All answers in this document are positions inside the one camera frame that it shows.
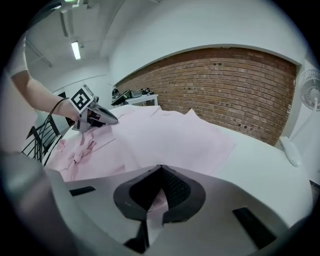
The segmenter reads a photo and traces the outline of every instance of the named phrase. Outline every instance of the pink fabric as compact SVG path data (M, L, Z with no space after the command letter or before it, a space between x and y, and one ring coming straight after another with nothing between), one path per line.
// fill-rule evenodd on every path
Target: pink fabric
M127 171L159 164L211 175L234 147L231 139L191 109L186 115L157 111L149 118L135 111L113 125Z
M234 147L232 140L193 110L159 106L118 107L118 124L93 128L60 140L47 167L65 181L94 179L159 164L211 175ZM160 193L151 211L166 201Z

